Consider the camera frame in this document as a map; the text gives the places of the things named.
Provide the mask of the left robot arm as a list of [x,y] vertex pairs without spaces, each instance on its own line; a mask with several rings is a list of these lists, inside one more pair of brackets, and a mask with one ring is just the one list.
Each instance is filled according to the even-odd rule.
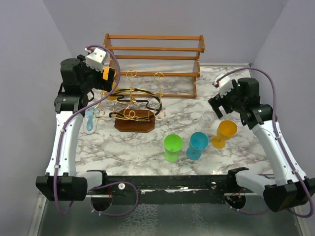
[[93,89],[110,91],[115,71],[103,78],[103,52],[65,59],[61,62],[62,83],[54,101],[56,134],[49,165],[43,176],[36,178],[36,187],[50,201],[82,201],[93,189],[98,194],[108,190],[105,171],[87,171],[77,175],[75,156],[79,130],[84,120],[84,107],[91,101]]

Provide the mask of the blue plastic wine glass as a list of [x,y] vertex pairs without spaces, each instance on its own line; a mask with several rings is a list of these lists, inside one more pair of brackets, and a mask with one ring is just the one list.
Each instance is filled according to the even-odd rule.
[[209,139],[203,132],[195,132],[189,140],[189,147],[186,151],[188,159],[196,161],[201,157],[202,152],[209,145]]

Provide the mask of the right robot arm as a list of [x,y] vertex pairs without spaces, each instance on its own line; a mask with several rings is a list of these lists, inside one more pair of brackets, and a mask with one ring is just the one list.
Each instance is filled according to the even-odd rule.
[[223,78],[214,82],[214,86],[219,93],[208,102],[217,117],[222,117],[220,107],[227,114],[239,113],[242,125],[248,126],[259,140],[274,173],[274,178],[268,179],[246,167],[229,170],[227,189],[238,192],[246,188],[260,195],[273,212],[310,202],[315,193],[315,180],[308,178],[294,159],[272,107],[260,103],[259,82],[255,78]]

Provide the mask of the gold wire wine glass rack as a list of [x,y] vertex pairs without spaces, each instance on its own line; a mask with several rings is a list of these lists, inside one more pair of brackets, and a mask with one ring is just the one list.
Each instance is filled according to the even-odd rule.
[[[115,107],[110,112],[109,117],[115,120],[114,127],[120,132],[148,133],[155,128],[156,119],[165,118],[165,111],[162,109],[162,93],[160,80],[164,78],[164,74],[157,72],[155,81],[158,84],[159,93],[155,94],[142,88],[135,88],[132,79],[129,76],[136,77],[135,70],[129,70],[126,78],[130,82],[130,87],[120,88],[112,93],[116,97],[115,104],[120,103],[125,107],[118,111]],[[139,95],[147,95],[157,101],[157,105],[153,108],[149,106],[148,99],[139,99]]]

